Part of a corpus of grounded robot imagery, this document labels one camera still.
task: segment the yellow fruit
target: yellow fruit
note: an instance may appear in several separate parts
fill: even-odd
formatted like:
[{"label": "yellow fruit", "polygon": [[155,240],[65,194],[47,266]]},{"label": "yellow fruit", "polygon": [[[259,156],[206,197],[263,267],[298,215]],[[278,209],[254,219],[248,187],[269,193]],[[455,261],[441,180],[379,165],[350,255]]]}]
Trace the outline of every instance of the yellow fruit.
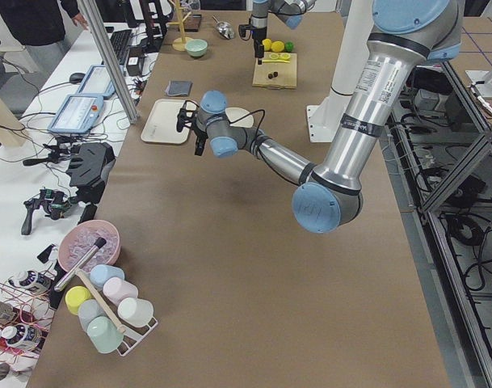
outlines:
[{"label": "yellow fruit", "polygon": [[271,50],[274,51],[275,53],[281,53],[282,51],[285,50],[285,43],[280,40],[277,40],[276,42],[272,42]]},{"label": "yellow fruit", "polygon": [[272,40],[268,38],[264,39],[262,40],[262,44],[263,44],[264,51],[271,51]]}]

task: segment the cutting board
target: cutting board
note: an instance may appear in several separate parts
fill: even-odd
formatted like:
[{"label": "cutting board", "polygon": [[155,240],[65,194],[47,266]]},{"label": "cutting board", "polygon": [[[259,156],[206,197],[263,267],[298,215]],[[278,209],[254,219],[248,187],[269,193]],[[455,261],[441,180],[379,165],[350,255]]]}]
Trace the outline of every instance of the cutting board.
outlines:
[{"label": "cutting board", "polygon": [[[280,62],[258,62],[254,65],[253,86],[266,87],[270,89],[296,89],[297,55],[290,54],[289,63]],[[269,78],[268,75],[278,72],[278,77]]]}]

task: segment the green bowl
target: green bowl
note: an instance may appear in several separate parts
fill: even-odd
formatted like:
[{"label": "green bowl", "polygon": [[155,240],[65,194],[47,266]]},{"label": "green bowl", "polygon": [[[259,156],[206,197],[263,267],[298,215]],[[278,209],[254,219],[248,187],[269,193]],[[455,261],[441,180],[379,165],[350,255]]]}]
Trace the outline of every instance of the green bowl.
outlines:
[{"label": "green bowl", "polygon": [[190,54],[190,57],[198,58],[206,53],[208,42],[202,39],[192,39],[185,44],[184,48]]}]

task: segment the white table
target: white table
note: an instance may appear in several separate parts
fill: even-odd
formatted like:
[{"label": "white table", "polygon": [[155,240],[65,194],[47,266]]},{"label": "white table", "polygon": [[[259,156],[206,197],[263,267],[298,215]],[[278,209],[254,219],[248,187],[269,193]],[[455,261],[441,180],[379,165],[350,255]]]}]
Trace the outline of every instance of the white table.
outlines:
[{"label": "white table", "polygon": [[[124,23],[109,23],[108,25],[114,26],[116,30],[127,28]],[[136,28],[133,33],[137,35],[143,29],[143,27]],[[144,35],[135,36],[133,44],[139,42],[143,37]],[[157,56],[157,54],[148,55],[145,59],[143,74],[149,73]],[[92,35],[84,31],[44,84],[43,89],[62,82],[68,82],[72,73],[85,73],[90,65],[100,64],[101,60]],[[132,79],[130,77],[126,78],[128,83],[132,83]],[[61,85],[44,91],[34,99],[25,115],[36,112],[56,112],[64,98],[68,94],[75,93],[77,89],[78,85]],[[97,123],[100,123],[108,115],[111,116],[105,120],[105,128],[95,123],[91,134],[98,134],[100,137],[107,135],[107,140],[105,141],[111,144],[117,156],[129,122],[116,95],[105,102]],[[33,128],[46,129],[52,118],[52,115],[28,116],[23,118],[22,122]],[[39,146],[42,143],[49,143],[52,138],[46,130],[30,130],[28,134]],[[34,147],[29,141],[19,148],[2,146],[0,147],[0,158],[9,161],[34,158],[36,156]],[[43,150],[38,157],[45,158],[48,156],[48,152],[48,150]],[[42,187],[62,190],[69,194],[68,190],[65,189],[68,188],[71,195],[75,194],[76,188],[69,187],[69,176],[58,172],[65,171],[68,165],[68,161],[58,164],[49,163],[49,166],[57,169],[57,171],[54,171],[57,175],[55,176],[44,164],[24,167],[21,162],[3,162],[0,160],[0,282],[6,281],[10,276],[22,270],[35,269],[43,271],[49,268],[50,264],[40,263],[36,258],[37,255],[51,243],[59,245],[63,237],[77,225],[83,211],[82,204],[74,206],[67,213],[66,218],[57,221],[44,217],[43,209],[36,210],[33,214],[32,233],[28,236],[22,236],[20,233],[21,225],[27,212],[23,202],[39,193]],[[54,251],[51,259],[56,257],[57,251]],[[35,361],[24,360],[20,357],[14,367],[22,369],[32,363],[35,363]],[[25,384],[18,382],[13,377],[0,382],[0,388],[21,386],[25,386]]]}]

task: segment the blue joint cap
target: blue joint cap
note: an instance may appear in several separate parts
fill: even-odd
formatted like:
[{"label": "blue joint cap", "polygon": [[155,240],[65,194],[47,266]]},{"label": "blue joint cap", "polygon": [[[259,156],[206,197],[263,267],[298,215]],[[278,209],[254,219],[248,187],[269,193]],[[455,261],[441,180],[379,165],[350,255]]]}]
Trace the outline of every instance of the blue joint cap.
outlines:
[{"label": "blue joint cap", "polygon": [[301,20],[303,20],[303,17],[301,15],[289,16],[287,21],[285,22],[285,24],[291,30],[295,30],[297,28],[297,26],[300,25]]},{"label": "blue joint cap", "polygon": [[373,22],[388,34],[410,34],[434,22],[449,0],[374,0]]},{"label": "blue joint cap", "polygon": [[454,44],[453,46],[442,48],[440,50],[431,51],[427,57],[426,64],[432,64],[443,61],[450,61],[457,57],[461,48],[461,43]]},{"label": "blue joint cap", "polygon": [[292,212],[312,233],[331,232],[341,222],[341,209],[334,194],[321,184],[302,184],[292,196]]},{"label": "blue joint cap", "polygon": [[200,107],[212,115],[222,113],[227,106],[228,100],[226,96],[219,91],[207,91],[200,101]]},{"label": "blue joint cap", "polygon": [[210,141],[213,154],[218,158],[228,158],[238,152],[238,146],[232,137],[219,136]]}]

